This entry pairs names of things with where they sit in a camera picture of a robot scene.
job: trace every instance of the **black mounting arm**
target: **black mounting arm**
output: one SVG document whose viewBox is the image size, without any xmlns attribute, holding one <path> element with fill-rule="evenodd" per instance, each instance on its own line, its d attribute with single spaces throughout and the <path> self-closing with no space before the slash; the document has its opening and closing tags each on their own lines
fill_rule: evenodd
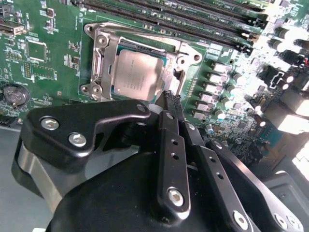
<svg viewBox="0 0 309 232">
<path fill-rule="evenodd" d="M 55 212 L 47 231 L 303 231 L 224 145 L 184 120 L 179 96 L 165 92 L 156 105 L 158 113 L 127 100 L 28 114 L 12 172 Z M 131 145 L 140 152 L 86 180 L 95 149 Z"/>
</svg>

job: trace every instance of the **chip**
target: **chip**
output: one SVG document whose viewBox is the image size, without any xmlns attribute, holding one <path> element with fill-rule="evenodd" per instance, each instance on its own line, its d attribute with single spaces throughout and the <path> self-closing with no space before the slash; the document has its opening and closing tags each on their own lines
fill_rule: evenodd
<svg viewBox="0 0 309 232">
<path fill-rule="evenodd" d="M 247 125 L 246 122 L 240 122 L 240 123 L 238 124 L 238 128 L 243 129 L 243 128 L 246 127 L 246 125 Z"/>
<path fill-rule="evenodd" d="M 55 12 L 54 12 L 54 9 L 51 9 L 51 8 L 47 8 L 46 9 L 46 15 L 50 18 L 53 18 L 55 16 Z"/>
<path fill-rule="evenodd" d="M 36 41 L 27 41 L 28 57 L 33 60 L 46 61 L 46 44 Z"/>
</svg>

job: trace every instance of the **black metal bracket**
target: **black metal bracket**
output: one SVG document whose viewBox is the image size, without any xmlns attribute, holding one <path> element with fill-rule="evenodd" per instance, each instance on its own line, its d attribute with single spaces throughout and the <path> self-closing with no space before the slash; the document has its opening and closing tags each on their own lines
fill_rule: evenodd
<svg viewBox="0 0 309 232">
<path fill-rule="evenodd" d="M 25 156 L 20 159 L 18 155 L 28 154 L 36 164 L 40 162 L 37 167 L 41 173 L 52 166 L 63 176 L 75 177 L 83 172 L 96 139 L 107 150 L 139 145 L 142 151 L 158 156 L 155 214 L 164 225 L 181 226 L 180 222 L 190 216 L 187 160 L 193 160 L 219 209 L 220 230 L 303 231 L 297 217 L 234 154 L 218 140 L 203 141 L 198 128 L 185 121 L 179 96 L 164 92 L 156 104 L 163 108 L 159 115 L 137 100 L 33 110 L 21 131 L 24 151 L 17 151 L 15 160 L 27 164 Z M 75 144 L 73 133 L 82 135 L 76 137 Z"/>
</svg>

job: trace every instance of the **integrated circuit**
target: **integrated circuit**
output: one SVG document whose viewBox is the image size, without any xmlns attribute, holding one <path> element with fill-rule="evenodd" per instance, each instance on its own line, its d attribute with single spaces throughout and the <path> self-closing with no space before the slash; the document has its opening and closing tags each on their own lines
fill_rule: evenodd
<svg viewBox="0 0 309 232">
<path fill-rule="evenodd" d="M 40 43 L 32 40 L 27 41 L 28 57 L 32 60 L 46 62 L 47 47 L 45 43 Z"/>
</svg>

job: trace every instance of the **motherboard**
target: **motherboard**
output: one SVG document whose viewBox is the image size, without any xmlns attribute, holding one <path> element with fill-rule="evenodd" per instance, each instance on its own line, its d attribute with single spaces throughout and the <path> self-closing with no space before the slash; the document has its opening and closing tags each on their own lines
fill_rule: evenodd
<svg viewBox="0 0 309 232">
<path fill-rule="evenodd" d="M 0 0 L 0 120 L 180 94 L 244 163 L 309 131 L 307 0 Z"/>
</svg>

